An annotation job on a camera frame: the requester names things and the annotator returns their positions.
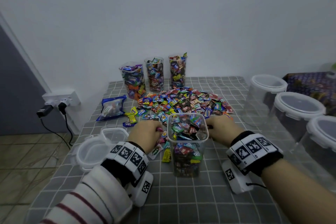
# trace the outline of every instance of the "square plastic container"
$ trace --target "square plastic container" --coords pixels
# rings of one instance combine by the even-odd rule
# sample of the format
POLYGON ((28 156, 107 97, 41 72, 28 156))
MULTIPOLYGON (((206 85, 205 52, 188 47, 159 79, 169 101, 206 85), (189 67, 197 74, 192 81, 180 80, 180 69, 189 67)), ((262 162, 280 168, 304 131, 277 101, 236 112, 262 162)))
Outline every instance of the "square plastic container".
POLYGON ((209 138, 208 127, 204 116, 198 113, 171 114, 167 121, 167 137, 170 143, 170 151, 173 162, 173 173, 177 177, 197 177, 200 172, 200 164, 203 161, 205 142, 209 138), (193 124, 191 119, 200 120, 197 137, 199 140, 178 140, 174 138, 173 125, 176 117, 180 122, 193 124))
POLYGON ((70 162, 79 165, 84 172, 100 165, 107 154, 120 141, 126 141, 128 133, 123 128, 102 128, 98 136, 89 136, 78 146, 74 146, 70 162))
POLYGON ((152 92, 160 92, 163 90, 163 58, 162 57, 149 57, 145 59, 147 76, 149 81, 149 90, 152 92))
POLYGON ((287 82, 281 78, 268 74, 254 75, 243 108, 243 121, 251 126, 266 123, 276 94, 286 89, 287 82))
POLYGON ((309 176, 336 191, 336 117, 312 118, 307 124, 307 132, 292 154, 303 161, 309 176))
POLYGON ((142 98, 146 94, 146 82, 142 64, 137 62, 127 62, 119 67, 119 70, 124 80, 128 97, 135 100, 142 98), (138 67, 134 71, 122 69, 125 66, 134 67, 136 65, 138 65, 138 67))
POLYGON ((184 87, 186 80, 186 65, 187 57, 183 57, 183 54, 174 54, 169 56, 169 66, 170 66, 170 82, 176 87, 184 87), (175 56, 181 57, 180 59, 174 60, 175 56))
POLYGON ((312 97, 296 92, 281 92, 275 97, 268 121, 262 129, 288 131, 298 142, 306 133, 308 121, 325 113, 325 106, 312 97))

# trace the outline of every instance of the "clear plastic cup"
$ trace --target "clear plastic cup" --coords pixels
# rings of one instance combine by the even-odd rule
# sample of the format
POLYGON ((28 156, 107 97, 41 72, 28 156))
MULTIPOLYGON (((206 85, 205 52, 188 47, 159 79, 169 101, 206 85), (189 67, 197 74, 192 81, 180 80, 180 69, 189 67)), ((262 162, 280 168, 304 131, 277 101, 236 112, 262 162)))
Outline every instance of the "clear plastic cup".
POLYGON ((306 133, 309 120, 325 113, 325 106, 312 97, 296 92, 281 92, 276 95, 274 106, 262 130, 289 132, 295 143, 306 133))
POLYGON ((160 92, 163 90, 163 58, 149 57, 145 59, 147 76, 149 81, 149 90, 152 92, 160 92))
POLYGON ((197 177, 203 161, 205 142, 209 138, 204 116, 198 113, 171 114, 167 121, 167 137, 170 143, 174 175, 177 177, 197 177), (174 137, 173 125, 176 124, 177 117, 181 123, 186 124, 193 124, 192 120, 198 119, 199 131, 196 136, 199 140, 179 140, 180 137, 174 137))
POLYGON ((251 85, 246 97, 242 120, 259 126, 266 123, 277 93, 286 91, 287 82, 273 75, 259 74, 251 78, 251 85))
POLYGON ((127 95, 131 99, 139 100, 146 94, 146 83, 142 64, 137 62, 127 62, 119 67, 124 80, 127 95), (125 70, 125 67, 136 67, 133 70, 125 70))
POLYGON ((292 150, 304 172, 325 188, 336 191, 336 117, 312 118, 292 150))
POLYGON ((172 85, 179 87, 184 87, 186 80, 186 64, 187 57, 180 59, 173 59, 174 57, 183 57, 183 54, 174 54, 169 56, 169 66, 170 66, 170 82, 172 85))

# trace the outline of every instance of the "white container lid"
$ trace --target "white container lid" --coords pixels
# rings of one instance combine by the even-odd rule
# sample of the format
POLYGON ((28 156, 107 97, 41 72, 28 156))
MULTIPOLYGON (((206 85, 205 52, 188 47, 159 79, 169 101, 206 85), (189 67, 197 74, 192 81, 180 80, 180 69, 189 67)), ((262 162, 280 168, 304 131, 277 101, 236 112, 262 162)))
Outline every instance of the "white container lid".
POLYGON ((308 122, 307 131, 312 134, 310 138, 321 147, 336 152, 336 117, 315 117, 308 122))
POLYGON ((296 92, 278 93, 274 106, 295 120, 310 120, 326 113, 325 106, 318 100, 296 92))
POLYGON ((251 84, 257 88, 274 94, 286 91, 287 89, 287 82, 279 77, 269 74, 258 74, 252 76, 251 84))
POLYGON ((84 172, 89 172, 100 165, 106 155, 120 141, 126 141, 128 133, 122 128, 103 128, 98 136, 89 136, 73 149, 70 159, 73 166, 79 165, 84 172))

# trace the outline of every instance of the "maroon stripe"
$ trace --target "maroon stripe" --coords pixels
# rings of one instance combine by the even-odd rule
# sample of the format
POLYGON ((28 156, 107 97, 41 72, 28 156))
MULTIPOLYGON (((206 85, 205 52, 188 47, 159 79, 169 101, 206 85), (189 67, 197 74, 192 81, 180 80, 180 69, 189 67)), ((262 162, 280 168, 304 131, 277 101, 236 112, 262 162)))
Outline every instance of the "maroon stripe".
POLYGON ((72 217, 74 217, 80 224, 88 224, 86 223, 86 221, 79 216, 78 213, 76 213, 74 210, 70 209, 69 207, 67 207, 66 205, 59 203, 56 205, 56 207, 61 208, 62 210, 66 211, 67 213, 69 213, 72 217))
POLYGON ((100 220, 104 223, 107 224, 106 219, 103 217, 103 215, 101 215, 100 212, 97 211, 97 209, 94 208, 93 205, 90 204, 90 202, 88 200, 86 200, 85 198, 83 198, 80 194, 76 193, 76 192, 70 192, 69 194, 75 196, 76 198, 80 199, 84 204, 86 204, 92 211, 94 211, 95 214, 98 215, 98 217, 100 218, 100 220))
POLYGON ((43 219, 40 223, 43 223, 43 224, 56 224, 55 222, 53 222, 52 220, 49 220, 49 219, 43 219))

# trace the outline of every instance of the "striped sleeve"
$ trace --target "striped sleeve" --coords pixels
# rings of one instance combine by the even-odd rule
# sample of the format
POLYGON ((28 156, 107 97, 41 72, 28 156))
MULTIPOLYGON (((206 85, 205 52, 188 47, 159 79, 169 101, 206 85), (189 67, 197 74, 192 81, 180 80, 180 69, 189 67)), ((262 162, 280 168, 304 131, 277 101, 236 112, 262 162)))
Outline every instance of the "striped sleeve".
POLYGON ((118 223, 132 209, 124 188, 103 167, 95 167, 41 221, 44 224, 118 223))

